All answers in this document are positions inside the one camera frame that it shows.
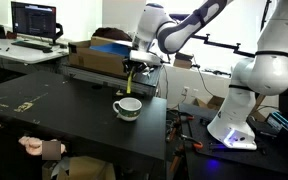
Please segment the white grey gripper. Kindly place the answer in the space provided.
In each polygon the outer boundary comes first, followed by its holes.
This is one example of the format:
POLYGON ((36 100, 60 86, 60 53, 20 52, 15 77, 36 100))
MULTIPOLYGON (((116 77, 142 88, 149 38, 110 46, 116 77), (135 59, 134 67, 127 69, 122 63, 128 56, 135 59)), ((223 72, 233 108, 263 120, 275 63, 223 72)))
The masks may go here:
POLYGON ((130 76, 133 70, 133 78, 141 74, 148 66, 160 66, 161 59, 152 53, 131 50, 129 56, 122 61, 126 77, 130 76))

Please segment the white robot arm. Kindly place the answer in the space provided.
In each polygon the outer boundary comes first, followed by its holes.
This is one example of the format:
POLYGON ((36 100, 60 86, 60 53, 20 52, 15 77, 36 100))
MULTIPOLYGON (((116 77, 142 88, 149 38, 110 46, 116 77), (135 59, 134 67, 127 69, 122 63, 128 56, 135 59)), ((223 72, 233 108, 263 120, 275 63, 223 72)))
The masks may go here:
MULTIPOLYGON (((130 59, 159 65, 158 57, 149 52, 154 40, 163 53, 174 54, 233 1, 206 0, 180 23, 172 20, 162 5, 146 4, 132 41, 130 59)), ((279 95, 287 88, 288 0, 278 0, 261 31, 255 57, 243 59, 233 67, 228 94, 207 125, 208 132, 228 148, 255 150, 255 133, 246 122, 255 105, 255 95, 279 95)))

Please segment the person's right hand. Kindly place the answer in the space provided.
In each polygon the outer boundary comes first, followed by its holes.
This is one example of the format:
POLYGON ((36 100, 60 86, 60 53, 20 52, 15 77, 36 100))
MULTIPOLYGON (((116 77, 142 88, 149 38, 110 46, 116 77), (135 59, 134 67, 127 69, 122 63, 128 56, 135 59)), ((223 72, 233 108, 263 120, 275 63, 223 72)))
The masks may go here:
POLYGON ((46 141, 36 137, 23 136, 18 142, 29 155, 33 156, 63 154, 66 151, 66 146, 57 139, 46 141))

